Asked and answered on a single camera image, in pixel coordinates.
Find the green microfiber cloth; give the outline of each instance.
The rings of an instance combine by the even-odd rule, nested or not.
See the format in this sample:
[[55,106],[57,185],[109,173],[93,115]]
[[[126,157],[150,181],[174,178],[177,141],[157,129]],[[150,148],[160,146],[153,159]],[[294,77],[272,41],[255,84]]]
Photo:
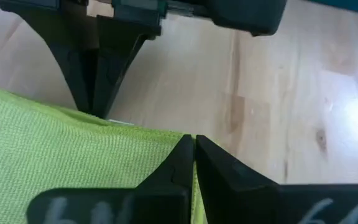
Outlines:
[[[0,223],[26,223],[29,202],[48,189],[136,187],[182,136],[115,124],[0,90]],[[203,223],[203,214],[195,174],[191,222]]]

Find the black plastic tool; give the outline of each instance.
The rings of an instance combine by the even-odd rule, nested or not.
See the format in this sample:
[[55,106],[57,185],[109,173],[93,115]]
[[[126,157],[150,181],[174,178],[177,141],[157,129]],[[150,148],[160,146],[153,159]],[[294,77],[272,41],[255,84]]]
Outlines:
[[189,135],[138,187],[50,190],[31,201],[27,221],[189,224],[194,159],[208,223],[358,224],[357,184],[279,185]]
[[167,11],[210,18],[216,25],[271,35],[286,0],[99,0],[114,17],[87,16],[88,0],[0,0],[47,43],[77,108],[100,118],[111,107],[122,79],[146,40],[161,35]]

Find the black plastic jaw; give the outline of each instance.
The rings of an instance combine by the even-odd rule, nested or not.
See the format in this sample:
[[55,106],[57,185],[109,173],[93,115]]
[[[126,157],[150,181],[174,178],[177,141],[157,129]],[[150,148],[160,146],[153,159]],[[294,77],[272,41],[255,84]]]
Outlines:
[[358,224],[358,184],[279,185],[204,136],[196,163],[208,223]]
[[90,17],[87,4],[0,0],[2,10],[20,15],[45,40],[77,108],[103,118],[143,43],[161,34],[160,20],[165,15],[161,10],[117,6],[114,17]]
[[49,190],[31,201],[27,222],[188,224],[191,218],[193,161],[193,140],[186,135],[138,187]]

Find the light wood surface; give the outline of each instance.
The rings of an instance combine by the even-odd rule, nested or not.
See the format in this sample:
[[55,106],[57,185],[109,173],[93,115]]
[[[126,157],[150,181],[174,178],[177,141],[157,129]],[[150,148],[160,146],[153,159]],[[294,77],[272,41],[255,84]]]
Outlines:
[[[43,40],[1,10],[0,87],[75,108]],[[168,16],[109,118],[205,134],[279,183],[358,183],[358,14],[289,0],[272,37]]]

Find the wood grain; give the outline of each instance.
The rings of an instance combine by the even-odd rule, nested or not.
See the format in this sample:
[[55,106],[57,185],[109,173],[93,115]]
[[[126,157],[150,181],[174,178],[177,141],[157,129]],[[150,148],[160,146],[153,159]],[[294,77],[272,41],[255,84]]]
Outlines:
[[[2,11],[0,87],[75,107],[43,40]],[[272,37],[169,15],[109,118],[205,134],[279,183],[358,183],[358,14],[289,0]]]

